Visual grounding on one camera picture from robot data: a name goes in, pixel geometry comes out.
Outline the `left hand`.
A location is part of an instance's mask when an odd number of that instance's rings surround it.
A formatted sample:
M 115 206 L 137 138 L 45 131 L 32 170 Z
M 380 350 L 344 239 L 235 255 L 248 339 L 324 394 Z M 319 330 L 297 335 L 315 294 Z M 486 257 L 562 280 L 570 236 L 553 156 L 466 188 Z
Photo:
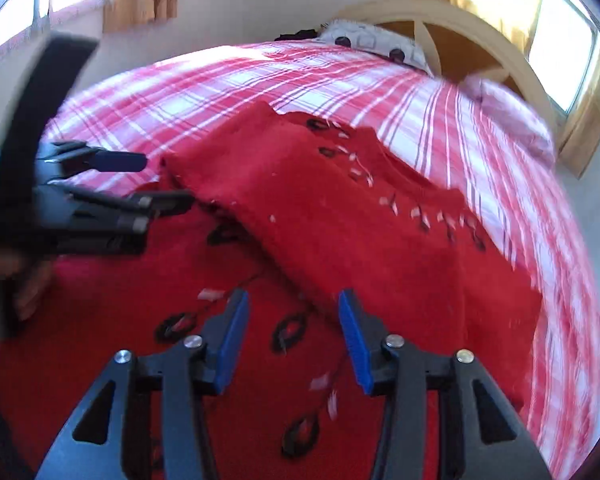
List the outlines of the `left hand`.
M 27 321 L 38 307 L 38 300 L 53 277 L 53 260 L 27 262 L 23 256 L 0 249 L 0 281 L 5 278 L 24 278 L 16 287 L 15 308 L 21 321 Z

